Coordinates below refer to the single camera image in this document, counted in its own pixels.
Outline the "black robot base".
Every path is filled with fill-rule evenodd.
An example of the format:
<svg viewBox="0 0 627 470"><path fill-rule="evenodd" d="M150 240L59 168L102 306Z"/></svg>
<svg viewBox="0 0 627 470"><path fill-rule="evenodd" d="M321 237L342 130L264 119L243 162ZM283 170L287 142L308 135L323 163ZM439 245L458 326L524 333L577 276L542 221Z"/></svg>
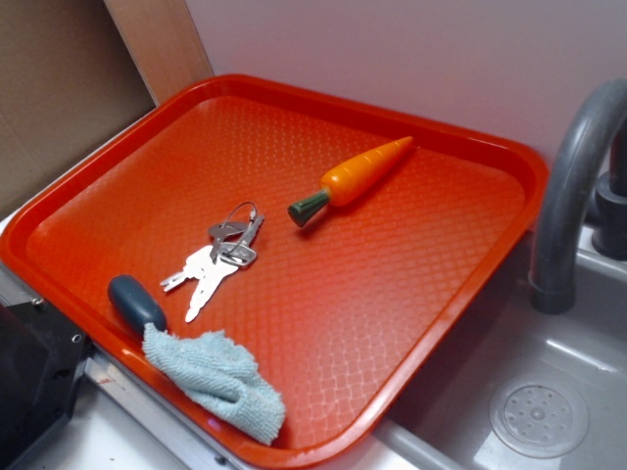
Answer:
<svg viewBox="0 0 627 470"><path fill-rule="evenodd" d="M15 469L72 419L90 348L53 305L1 307L1 467Z"/></svg>

